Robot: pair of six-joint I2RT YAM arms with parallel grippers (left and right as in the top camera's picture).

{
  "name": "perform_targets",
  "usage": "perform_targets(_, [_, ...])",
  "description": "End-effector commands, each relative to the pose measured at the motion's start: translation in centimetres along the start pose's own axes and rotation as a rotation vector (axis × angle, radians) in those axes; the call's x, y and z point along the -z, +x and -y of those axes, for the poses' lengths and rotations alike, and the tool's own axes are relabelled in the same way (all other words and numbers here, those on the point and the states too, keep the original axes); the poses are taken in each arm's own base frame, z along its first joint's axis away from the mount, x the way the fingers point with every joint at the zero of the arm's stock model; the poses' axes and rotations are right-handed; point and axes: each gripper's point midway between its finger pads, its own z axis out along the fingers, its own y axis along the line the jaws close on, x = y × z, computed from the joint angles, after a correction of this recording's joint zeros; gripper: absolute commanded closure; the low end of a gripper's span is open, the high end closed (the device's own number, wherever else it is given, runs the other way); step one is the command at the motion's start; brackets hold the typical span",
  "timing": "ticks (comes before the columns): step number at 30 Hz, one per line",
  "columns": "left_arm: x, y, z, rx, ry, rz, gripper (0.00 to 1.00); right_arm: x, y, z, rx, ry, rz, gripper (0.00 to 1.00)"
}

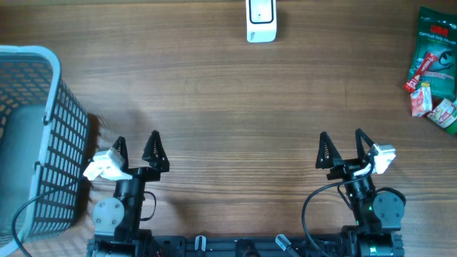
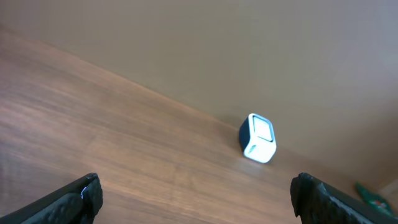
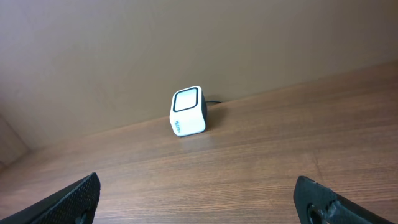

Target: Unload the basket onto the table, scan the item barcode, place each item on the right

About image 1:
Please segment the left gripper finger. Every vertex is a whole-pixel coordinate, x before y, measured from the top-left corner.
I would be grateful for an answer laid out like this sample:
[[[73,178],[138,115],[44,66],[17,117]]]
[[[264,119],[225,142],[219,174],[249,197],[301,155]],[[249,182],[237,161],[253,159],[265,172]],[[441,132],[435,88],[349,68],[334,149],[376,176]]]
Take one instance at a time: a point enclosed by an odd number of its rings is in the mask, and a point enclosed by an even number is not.
[[[129,157],[128,157],[128,149],[126,146],[126,139],[123,136],[119,136],[117,140],[114,142],[112,147],[121,155],[124,159],[124,164],[121,167],[121,170],[127,170],[129,167]]]
[[[157,130],[151,132],[149,139],[144,147],[142,160],[147,162],[150,167],[159,172],[169,172],[170,163],[164,151],[160,133]]]

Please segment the red stick packet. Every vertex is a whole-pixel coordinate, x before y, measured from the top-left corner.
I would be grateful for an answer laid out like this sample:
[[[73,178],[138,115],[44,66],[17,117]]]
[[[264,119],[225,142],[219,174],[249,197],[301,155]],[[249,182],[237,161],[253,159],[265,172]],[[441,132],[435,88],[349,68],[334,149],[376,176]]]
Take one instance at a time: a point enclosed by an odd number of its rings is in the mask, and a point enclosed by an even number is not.
[[[409,93],[413,93],[417,89],[420,77],[438,60],[435,54],[427,53],[423,58],[421,65],[416,69],[414,75],[405,83],[404,88]]]

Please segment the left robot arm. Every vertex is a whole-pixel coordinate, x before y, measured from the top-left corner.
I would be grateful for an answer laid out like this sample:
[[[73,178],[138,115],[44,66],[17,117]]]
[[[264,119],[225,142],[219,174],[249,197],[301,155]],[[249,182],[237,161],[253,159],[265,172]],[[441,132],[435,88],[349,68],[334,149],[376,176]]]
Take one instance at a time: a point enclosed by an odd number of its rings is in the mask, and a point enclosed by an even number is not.
[[[126,139],[117,138],[109,148],[96,152],[89,168],[97,176],[115,181],[112,197],[100,200],[92,211],[95,225],[94,237],[88,241],[87,256],[162,256],[161,247],[149,229],[141,229],[140,222],[152,216],[142,217],[146,183],[159,181],[168,172],[169,160],[158,131],[154,130],[146,142],[141,159],[146,166],[129,166]]]

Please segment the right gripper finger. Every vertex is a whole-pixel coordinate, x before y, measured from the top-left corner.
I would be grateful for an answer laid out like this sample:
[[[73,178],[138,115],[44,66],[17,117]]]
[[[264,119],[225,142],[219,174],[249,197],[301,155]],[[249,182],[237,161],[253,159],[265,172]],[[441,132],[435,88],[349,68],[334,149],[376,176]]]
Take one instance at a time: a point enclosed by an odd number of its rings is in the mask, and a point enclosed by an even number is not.
[[[344,165],[341,155],[326,131],[321,132],[316,157],[316,168],[330,169]]]
[[[356,150],[357,150],[357,165],[358,168],[365,168],[372,159],[372,154],[370,152],[371,147],[374,145],[374,142],[362,131],[361,128],[358,128],[355,131],[356,135]]]

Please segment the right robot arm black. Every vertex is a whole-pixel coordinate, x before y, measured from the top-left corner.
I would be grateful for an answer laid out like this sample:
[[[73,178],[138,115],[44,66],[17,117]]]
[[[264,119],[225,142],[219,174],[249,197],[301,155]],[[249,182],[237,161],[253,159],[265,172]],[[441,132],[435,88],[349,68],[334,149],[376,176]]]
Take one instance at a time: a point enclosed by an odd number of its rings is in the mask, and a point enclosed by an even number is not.
[[[386,172],[396,157],[395,148],[372,141],[356,130],[357,157],[342,159],[326,132],[321,133],[316,168],[328,169],[327,179],[339,180],[344,201],[356,224],[344,226],[335,236],[316,239],[320,256],[404,256],[401,219],[406,197],[396,189],[376,188],[372,175]]]

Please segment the small red white packet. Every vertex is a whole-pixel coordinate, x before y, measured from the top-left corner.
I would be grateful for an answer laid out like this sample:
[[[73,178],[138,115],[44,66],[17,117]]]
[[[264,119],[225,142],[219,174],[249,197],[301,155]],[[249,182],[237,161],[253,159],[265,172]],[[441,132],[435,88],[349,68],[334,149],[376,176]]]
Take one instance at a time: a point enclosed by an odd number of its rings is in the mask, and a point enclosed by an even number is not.
[[[430,84],[422,83],[410,98],[412,117],[422,117],[433,110]]]

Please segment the green 3M gloves packet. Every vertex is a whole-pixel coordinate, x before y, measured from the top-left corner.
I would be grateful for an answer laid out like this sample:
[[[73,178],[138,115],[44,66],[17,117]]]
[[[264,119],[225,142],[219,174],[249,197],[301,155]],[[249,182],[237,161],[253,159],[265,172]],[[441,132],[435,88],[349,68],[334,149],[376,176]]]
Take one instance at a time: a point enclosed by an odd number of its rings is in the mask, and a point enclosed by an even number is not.
[[[434,97],[456,99],[456,15],[422,6],[416,28],[416,48],[408,72],[412,78],[428,54],[436,61],[421,75],[420,81],[430,83]]]

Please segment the green lid Knorr jar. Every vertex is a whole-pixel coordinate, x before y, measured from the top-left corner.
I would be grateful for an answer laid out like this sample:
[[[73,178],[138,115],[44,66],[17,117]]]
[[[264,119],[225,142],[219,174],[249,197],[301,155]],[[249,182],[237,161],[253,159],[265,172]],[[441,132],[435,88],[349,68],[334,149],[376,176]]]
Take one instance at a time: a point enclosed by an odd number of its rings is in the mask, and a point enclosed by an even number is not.
[[[427,117],[449,134],[456,134],[456,104],[444,99]]]

